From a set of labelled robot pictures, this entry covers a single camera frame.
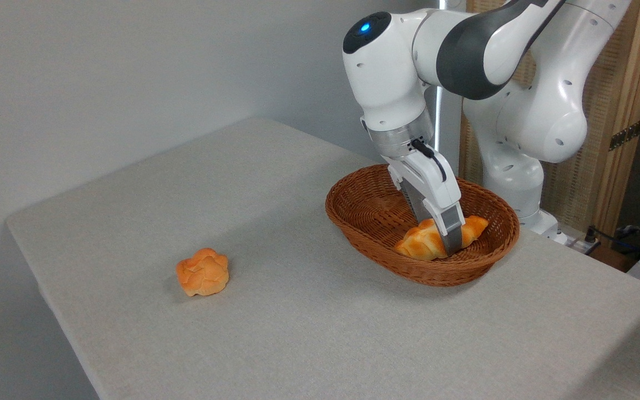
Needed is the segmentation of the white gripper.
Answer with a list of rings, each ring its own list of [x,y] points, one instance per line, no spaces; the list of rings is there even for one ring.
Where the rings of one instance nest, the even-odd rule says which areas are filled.
[[[432,147],[420,147],[399,157],[383,156],[394,187],[402,192],[417,223],[433,218],[447,257],[462,248],[461,192],[445,157]]]

